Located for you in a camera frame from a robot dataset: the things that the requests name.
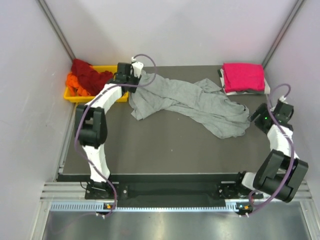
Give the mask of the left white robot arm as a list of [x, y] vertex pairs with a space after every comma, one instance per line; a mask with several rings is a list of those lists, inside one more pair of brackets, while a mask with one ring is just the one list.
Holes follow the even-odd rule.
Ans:
[[76, 108], [75, 137], [89, 160], [90, 179], [98, 183], [96, 192], [105, 199], [114, 191], [113, 185], [107, 182], [111, 172], [106, 163], [104, 147], [108, 135], [106, 113], [125, 93], [136, 92], [143, 67], [144, 64], [134, 57], [131, 63], [118, 63], [114, 78], [104, 85], [93, 100]]

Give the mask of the grey t shirt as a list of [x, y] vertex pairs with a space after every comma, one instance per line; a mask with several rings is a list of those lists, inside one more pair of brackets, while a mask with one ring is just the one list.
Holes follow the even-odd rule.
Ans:
[[187, 116], [220, 139], [243, 136], [250, 126], [250, 110], [230, 100], [208, 78], [195, 83], [142, 73], [139, 87], [129, 96], [132, 116], [144, 120], [166, 110]]

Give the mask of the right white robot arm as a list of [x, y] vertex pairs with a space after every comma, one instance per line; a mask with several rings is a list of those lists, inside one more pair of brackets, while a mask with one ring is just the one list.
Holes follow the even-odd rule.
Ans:
[[289, 120], [294, 113], [294, 107], [279, 99], [270, 110], [266, 103], [261, 104], [248, 117], [256, 127], [266, 134], [270, 153], [256, 173], [243, 172], [242, 179], [233, 185], [233, 192], [239, 198], [245, 198], [251, 191], [272, 195], [284, 176], [278, 170], [288, 174], [285, 183], [275, 196], [276, 199], [289, 203], [298, 191], [308, 169], [307, 162], [302, 161], [292, 148], [293, 127]]

